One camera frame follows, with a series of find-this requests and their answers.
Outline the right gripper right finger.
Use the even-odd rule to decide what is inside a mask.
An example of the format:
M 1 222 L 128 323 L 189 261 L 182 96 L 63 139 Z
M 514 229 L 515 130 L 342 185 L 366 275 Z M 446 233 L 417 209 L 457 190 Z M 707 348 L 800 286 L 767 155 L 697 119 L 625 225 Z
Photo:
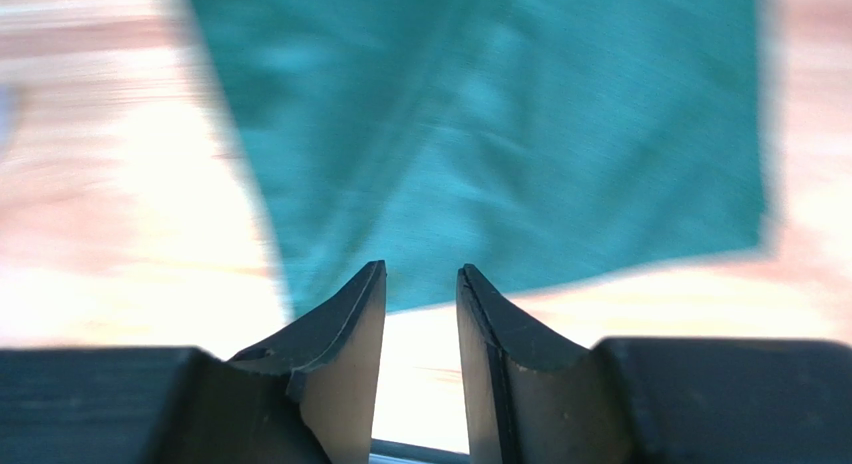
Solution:
M 851 350 L 610 337 L 585 348 L 474 266 L 456 313 L 474 463 L 847 463 Z

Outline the dark green cloth napkin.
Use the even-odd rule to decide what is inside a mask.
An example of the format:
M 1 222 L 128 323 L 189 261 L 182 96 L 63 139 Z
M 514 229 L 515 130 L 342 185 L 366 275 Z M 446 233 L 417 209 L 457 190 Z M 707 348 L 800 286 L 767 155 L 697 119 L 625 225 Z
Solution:
M 748 249 L 756 0 L 190 0 L 293 312 L 388 309 Z

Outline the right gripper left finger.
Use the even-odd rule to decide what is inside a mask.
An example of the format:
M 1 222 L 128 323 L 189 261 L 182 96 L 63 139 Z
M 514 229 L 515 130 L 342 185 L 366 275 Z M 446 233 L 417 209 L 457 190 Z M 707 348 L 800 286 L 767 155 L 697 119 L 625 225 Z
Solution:
M 365 463 L 386 269 L 221 360 L 193 347 L 5 350 L 5 463 Z

